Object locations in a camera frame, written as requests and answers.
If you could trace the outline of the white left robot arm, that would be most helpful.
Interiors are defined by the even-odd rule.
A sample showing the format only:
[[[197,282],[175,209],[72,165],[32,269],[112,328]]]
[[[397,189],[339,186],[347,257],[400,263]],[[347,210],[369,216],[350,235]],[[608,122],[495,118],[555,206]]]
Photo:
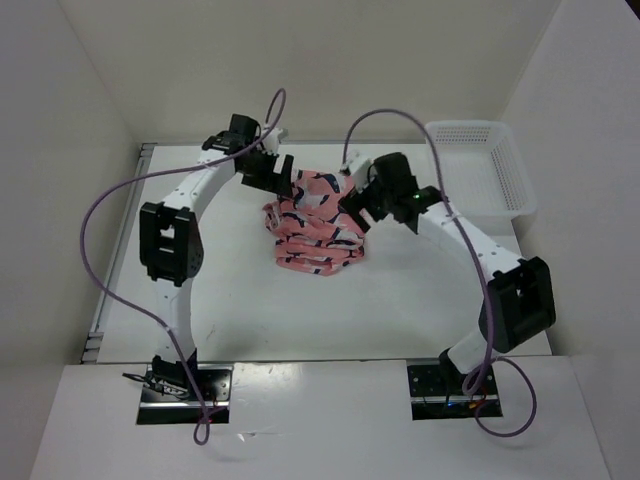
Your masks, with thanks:
[[[159,202],[139,211],[139,257],[154,285],[157,316],[169,339],[152,360],[145,383],[177,399],[193,398],[200,385],[197,348],[191,329],[193,280],[204,263],[198,221],[215,195],[236,174],[241,183],[278,195],[292,193],[293,157],[275,170],[286,131],[239,114],[229,128],[209,137],[197,158],[197,169]]]

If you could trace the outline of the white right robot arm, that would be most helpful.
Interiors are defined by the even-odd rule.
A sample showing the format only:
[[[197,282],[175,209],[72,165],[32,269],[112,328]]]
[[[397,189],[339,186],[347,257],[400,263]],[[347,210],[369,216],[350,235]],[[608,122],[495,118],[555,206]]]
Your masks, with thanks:
[[[371,159],[354,153],[341,171],[353,183],[341,208],[363,231],[371,221],[391,216],[452,258],[473,263],[483,302],[476,327],[439,356],[438,378],[446,391],[464,391],[487,359],[511,352],[555,323],[548,265],[500,246],[436,187],[419,187],[404,154]]]

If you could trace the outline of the pink shark print shorts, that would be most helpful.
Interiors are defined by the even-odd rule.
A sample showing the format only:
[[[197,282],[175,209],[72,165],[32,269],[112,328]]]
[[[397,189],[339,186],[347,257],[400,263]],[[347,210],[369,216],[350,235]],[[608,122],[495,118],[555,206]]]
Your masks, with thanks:
[[[331,276],[365,258],[365,234],[339,205],[353,187],[341,173],[292,171],[292,196],[263,207],[280,267]]]

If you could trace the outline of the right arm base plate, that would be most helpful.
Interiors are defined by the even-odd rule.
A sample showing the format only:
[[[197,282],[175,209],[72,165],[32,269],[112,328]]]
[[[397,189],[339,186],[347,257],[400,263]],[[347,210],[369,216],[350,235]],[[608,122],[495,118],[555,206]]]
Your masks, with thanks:
[[[493,370],[489,370],[481,389],[473,396],[460,387],[450,387],[435,360],[407,363],[411,413],[414,421],[502,417],[502,408]]]

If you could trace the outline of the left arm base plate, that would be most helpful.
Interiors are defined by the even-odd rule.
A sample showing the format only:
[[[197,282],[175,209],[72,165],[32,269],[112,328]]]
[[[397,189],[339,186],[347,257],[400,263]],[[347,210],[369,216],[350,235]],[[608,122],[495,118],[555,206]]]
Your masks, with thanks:
[[[209,410],[210,424],[229,423],[232,373],[229,365],[199,367],[196,381]],[[151,367],[144,376],[128,374],[128,377],[142,384],[137,425],[195,425],[202,417],[190,385],[182,387],[154,379]]]

